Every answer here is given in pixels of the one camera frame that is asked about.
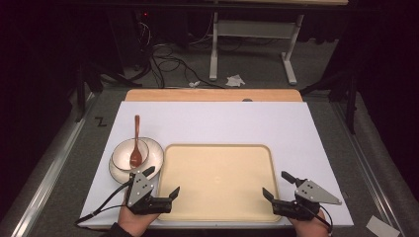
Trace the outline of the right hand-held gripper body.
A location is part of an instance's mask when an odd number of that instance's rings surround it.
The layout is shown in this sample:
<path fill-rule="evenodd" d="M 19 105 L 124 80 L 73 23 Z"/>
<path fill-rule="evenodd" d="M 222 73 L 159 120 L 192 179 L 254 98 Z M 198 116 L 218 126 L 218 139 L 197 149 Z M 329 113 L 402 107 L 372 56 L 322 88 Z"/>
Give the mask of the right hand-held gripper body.
<path fill-rule="evenodd" d="M 296 220 L 312 220 L 318 217 L 322 203 L 341 205 L 342 201 L 308 179 L 288 179 L 294 184 L 294 200 L 285 201 L 272 197 L 273 213 Z"/>

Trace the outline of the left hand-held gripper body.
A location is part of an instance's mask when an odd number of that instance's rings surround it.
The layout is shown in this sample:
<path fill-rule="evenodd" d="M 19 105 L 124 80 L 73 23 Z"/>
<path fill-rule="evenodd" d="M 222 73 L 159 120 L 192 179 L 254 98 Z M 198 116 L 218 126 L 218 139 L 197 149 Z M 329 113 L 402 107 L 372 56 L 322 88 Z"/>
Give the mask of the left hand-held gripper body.
<path fill-rule="evenodd" d="M 169 197 L 154 197 L 151 193 L 154 186 L 142 172 L 129 174 L 129 185 L 126 192 L 126 207 L 136 215 L 154 213 L 170 213 L 172 199 Z"/>

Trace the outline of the white plate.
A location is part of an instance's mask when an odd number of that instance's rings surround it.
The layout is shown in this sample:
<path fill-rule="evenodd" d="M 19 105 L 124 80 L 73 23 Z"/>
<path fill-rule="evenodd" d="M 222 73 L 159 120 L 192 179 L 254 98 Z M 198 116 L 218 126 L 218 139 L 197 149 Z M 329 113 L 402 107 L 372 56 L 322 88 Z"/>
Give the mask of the white plate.
<path fill-rule="evenodd" d="M 130 173 L 134 173 L 137 171 L 143 172 L 145 169 L 151 166 L 154 166 L 155 167 L 154 173 L 148 177 L 148 180 L 151 180 L 158 174 L 158 172 L 160 171 L 162 167 L 162 164 L 164 161 L 164 151 L 161 145 L 157 141 L 149 137 L 140 137 L 139 139 L 143 140 L 148 145 L 148 148 L 149 148 L 148 158 L 145 161 L 144 165 L 130 171 L 122 171 L 122 170 L 119 170 L 112 163 L 111 158 L 110 158 L 110 161 L 109 161 L 110 174 L 113 177 L 113 179 L 120 184 L 123 184 L 128 181 Z"/>

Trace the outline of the brown wooden spoon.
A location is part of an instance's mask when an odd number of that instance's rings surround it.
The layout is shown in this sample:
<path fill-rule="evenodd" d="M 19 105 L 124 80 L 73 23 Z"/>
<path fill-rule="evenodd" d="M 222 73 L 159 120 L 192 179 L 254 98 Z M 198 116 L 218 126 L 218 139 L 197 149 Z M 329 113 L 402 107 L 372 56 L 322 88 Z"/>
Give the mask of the brown wooden spoon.
<path fill-rule="evenodd" d="M 142 155 L 138 147 L 138 136 L 139 136 L 139 115 L 134 116 L 134 147 L 130 154 L 129 164 L 132 169 L 138 167 L 142 163 Z"/>

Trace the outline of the white bowl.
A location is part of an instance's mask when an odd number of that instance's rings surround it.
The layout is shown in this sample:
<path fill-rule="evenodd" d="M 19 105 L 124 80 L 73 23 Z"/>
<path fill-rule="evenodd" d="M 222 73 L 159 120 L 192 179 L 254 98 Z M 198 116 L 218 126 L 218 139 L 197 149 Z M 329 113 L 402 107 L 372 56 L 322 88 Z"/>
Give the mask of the white bowl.
<path fill-rule="evenodd" d="M 141 161 L 131 161 L 131 154 L 134 148 L 137 147 L 141 155 Z M 111 161 L 122 171 L 130 171 L 145 164 L 148 158 L 149 148 L 148 145 L 141 139 L 135 140 L 134 138 L 121 142 L 114 150 Z"/>

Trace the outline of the beige plastic tray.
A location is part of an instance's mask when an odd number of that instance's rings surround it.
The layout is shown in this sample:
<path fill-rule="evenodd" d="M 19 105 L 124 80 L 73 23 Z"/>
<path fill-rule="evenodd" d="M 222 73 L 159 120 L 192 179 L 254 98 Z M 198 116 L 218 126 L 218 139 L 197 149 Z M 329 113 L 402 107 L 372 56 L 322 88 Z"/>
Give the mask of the beige plastic tray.
<path fill-rule="evenodd" d="M 172 144 L 160 170 L 157 194 L 179 189 L 162 221 L 276 222 L 279 196 L 270 149 L 250 144 Z"/>

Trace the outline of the person's right hand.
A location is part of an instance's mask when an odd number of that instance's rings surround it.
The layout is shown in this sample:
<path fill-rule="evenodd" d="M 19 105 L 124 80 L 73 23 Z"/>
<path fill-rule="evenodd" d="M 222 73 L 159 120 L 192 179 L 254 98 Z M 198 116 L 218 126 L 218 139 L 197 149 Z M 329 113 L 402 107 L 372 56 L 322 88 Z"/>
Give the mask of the person's right hand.
<path fill-rule="evenodd" d="M 328 237 L 328 227 L 320 220 L 313 218 L 310 221 L 289 219 L 297 237 Z"/>

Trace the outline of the person's left hand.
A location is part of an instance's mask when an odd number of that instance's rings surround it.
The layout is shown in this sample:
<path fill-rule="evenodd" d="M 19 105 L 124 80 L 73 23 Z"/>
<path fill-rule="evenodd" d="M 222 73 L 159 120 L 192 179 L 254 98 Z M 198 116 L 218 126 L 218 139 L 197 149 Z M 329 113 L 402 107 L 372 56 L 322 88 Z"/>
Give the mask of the person's left hand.
<path fill-rule="evenodd" d="M 136 215 L 133 214 L 123 203 L 123 206 L 120 208 L 118 225 L 132 237 L 141 237 L 148 226 L 157 219 L 159 216 L 158 213 L 146 214 L 146 215 Z"/>

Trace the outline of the flat white paper sheet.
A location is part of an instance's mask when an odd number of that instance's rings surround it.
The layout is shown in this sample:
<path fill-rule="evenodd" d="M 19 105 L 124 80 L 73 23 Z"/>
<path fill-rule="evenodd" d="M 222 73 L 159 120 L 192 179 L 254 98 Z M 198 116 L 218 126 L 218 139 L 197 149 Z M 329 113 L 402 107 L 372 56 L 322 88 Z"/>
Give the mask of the flat white paper sheet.
<path fill-rule="evenodd" d="M 400 232 L 378 219 L 375 216 L 372 216 L 367 224 L 367 228 L 374 233 L 377 237 L 398 237 Z"/>

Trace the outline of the white table mat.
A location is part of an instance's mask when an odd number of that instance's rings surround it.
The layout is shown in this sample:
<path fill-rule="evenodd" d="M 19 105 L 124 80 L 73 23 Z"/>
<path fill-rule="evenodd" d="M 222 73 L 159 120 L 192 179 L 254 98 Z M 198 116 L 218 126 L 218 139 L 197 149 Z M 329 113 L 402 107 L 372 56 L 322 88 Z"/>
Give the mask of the white table mat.
<path fill-rule="evenodd" d="M 139 136 L 157 141 L 165 152 L 172 144 L 254 144 L 265 145 L 277 179 L 278 198 L 292 200 L 294 185 L 282 178 L 286 171 L 309 179 L 342 201 L 325 203 L 339 227 L 353 223 L 335 175 L 321 143 L 309 107 L 304 102 L 123 102 L 121 103 L 102 160 L 87 195 L 83 215 L 85 226 L 107 228 L 118 218 L 124 198 L 121 184 L 109 171 L 115 148 L 134 137 L 134 116 L 139 115 Z M 276 222 L 162 221 L 155 228 L 275 228 Z"/>

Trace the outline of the wooden table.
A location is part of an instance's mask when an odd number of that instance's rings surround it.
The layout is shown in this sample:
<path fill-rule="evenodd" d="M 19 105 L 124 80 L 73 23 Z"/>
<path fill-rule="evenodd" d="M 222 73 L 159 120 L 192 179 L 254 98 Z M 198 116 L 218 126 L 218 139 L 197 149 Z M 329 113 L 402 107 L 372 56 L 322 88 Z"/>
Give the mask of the wooden table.
<path fill-rule="evenodd" d="M 295 89 L 132 89 L 128 102 L 301 102 Z"/>

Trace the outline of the black metal stand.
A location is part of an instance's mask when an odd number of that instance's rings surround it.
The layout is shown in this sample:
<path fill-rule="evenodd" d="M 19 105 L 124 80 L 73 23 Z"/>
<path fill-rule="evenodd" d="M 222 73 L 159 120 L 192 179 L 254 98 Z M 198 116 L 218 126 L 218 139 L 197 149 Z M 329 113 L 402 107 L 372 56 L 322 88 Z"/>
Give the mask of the black metal stand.
<path fill-rule="evenodd" d="M 349 131 L 354 134 L 354 117 L 357 109 L 357 74 L 354 71 L 340 71 L 301 89 L 299 92 L 304 96 L 313 91 L 323 89 L 329 90 L 328 99 L 330 102 L 341 102 L 342 100 L 347 102 L 345 124 Z"/>
<path fill-rule="evenodd" d="M 76 69 L 76 102 L 77 102 L 77 117 L 76 121 L 79 122 L 83 119 L 87 112 L 87 99 L 85 86 L 88 86 L 93 93 L 101 93 L 103 85 L 100 76 L 105 74 L 119 83 L 132 88 L 141 88 L 141 84 L 136 84 L 129 81 L 124 76 L 113 72 L 94 62 L 80 62 Z"/>

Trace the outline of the aluminium rail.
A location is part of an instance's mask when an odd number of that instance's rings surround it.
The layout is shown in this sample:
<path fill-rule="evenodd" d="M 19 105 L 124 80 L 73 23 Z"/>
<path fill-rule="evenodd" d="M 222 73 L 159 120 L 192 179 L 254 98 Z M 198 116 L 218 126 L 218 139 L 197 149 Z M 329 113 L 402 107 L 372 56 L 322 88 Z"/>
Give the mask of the aluminium rail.
<path fill-rule="evenodd" d="M 72 147 L 85 123 L 98 94 L 90 92 L 84 99 L 85 108 L 76 106 L 65 121 L 51 145 L 30 174 L 23 189 L 8 212 L 14 226 L 7 237 L 27 237 L 47 203 L 63 170 Z"/>
<path fill-rule="evenodd" d="M 384 193 L 381 185 L 378 183 L 377 177 L 368 162 L 368 159 L 361 147 L 358 138 L 354 133 L 351 132 L 346 124 L 344 110 L 339 103 L 332 103 L 331 107 L 336 114 L 340 124 L 343 126 L 346 136 L 349 138 L 351 146 L 356 153 L 356 160 L 361 168 L 361 174 L 369 189 L 369 193 L 374 200 L 375 206 L 380 214 L 382 221 L 397 229 L 400 232 L 400 237 L 405 237 L 404 231 L 394 214 L 393 208 L 390 205 L 389 199 Z"/>

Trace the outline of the white desk frame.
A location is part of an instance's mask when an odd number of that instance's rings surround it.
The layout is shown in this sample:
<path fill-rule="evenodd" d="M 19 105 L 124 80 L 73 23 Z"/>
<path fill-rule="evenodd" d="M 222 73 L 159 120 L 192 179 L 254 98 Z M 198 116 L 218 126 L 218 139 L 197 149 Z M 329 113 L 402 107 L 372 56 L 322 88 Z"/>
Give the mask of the white desk frame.
<path fill-rule="evenodd" d="M 291 6 L 291 7 L 337 7 L 346 6 L 349 0 L 211 0 L 219 5 L 226 3 L 249 3 L 267 4 L 272 7 Z M 218 38 L 219 37 L 238 37 L 238 38 L 257 38 L 271 40 L 288 40 L 287 51 L 281 53 L 281 62 L 286 71 L 286 76 L 290 85 L 296 85 L 297 81 L 293 72 L 291 57 L 293 49 L 301 29 L 304 14 L 297 14 L 291 22 L 265 22 L 263 20 L 220 20 L 218 12 L 212 14 L 212 46 L 209 63 L 209 79 L 217 79 L 218 67 Z"/>

